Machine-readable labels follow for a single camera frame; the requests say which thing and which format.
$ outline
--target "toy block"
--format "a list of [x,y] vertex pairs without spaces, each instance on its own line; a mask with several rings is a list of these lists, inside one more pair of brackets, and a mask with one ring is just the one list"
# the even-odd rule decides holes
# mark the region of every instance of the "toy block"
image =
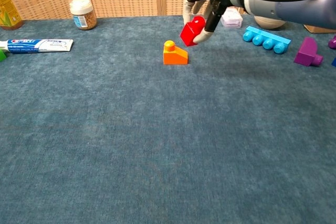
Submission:
[[283,54],[287,51],[290,39],[286,39],[266,31],[260,30],[255,27],[247,27],[245,33],[243,34],[243,40],[246,42],[251,42],[255,46],[263,46],[266,50],[272,50],[276,54]]
[[188,64],[188,52],[177,47],[171,40],[167,40],[163,47],[163,64],[185,65]]
[[336,58],[333,60],[333,62],[331,63],[334,67],[336,67]]
[[328,46],[331,49],[336,49],[336,35],[334,36],[333,39],[329,40]]
[[221,16],[220,22],[222,22],[224,27],[241,28],[243,18],[236,7],[228,7]]
[[296,54],[296,57],[294,59],[294,62],[297,64],[304,65],[306,67],[312,65],[312,66],[318,66],[322,63],[323,57],[320,55],[317,55],[317,43],[316,41],[311,37],[306,37],[301,47]]
[[205,26],[205,19],[202,16],[195,16],[191,22],[185,24],[181,32],[181,39],[187,47],[195,46],[194,38],[199,35]]
[[4,59],[6,59],[6,55],[2,52],[2,50],[0,50],[0,61],[3,61]]

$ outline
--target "orange block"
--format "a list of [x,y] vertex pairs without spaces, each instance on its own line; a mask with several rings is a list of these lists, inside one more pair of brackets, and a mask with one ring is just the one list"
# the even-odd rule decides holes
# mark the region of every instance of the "orange block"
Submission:
[[167,40],[163,47],[164,65],[185,65],[188,64],[188,52],[175,46],[171,40]]

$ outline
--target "jar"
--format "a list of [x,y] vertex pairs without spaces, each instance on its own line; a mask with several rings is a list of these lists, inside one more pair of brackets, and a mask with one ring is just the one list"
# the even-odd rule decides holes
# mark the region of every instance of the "jar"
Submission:
[[0,0],[0,27],[15,30],[24,24],[12,0]]
[[91,0],[69,0],[70,12],[75,25],[81,30],[90,30],[97,25],[97,17]]

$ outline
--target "blue label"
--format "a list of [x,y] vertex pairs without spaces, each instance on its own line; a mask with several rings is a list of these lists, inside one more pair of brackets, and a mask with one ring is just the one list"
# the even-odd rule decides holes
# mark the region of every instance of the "blue label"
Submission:
[[75,22],[75,25],[78,26],[78,27],[82,27],[82,24],[79,20],[79,17],[77,16],[74,16],[74,22]]
[[41,39],[10,39],[7,41],[8,51],[16,54],[38,52]]

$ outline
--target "red block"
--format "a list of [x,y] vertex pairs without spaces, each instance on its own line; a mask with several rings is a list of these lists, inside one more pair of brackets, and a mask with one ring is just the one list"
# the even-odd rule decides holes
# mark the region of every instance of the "red block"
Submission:
[[197,45],[197,43],[193,43],[193,40],[204,27],[205,19],[202,16],[195,16],[191,22],[185,24],[180,37],[187,47]]

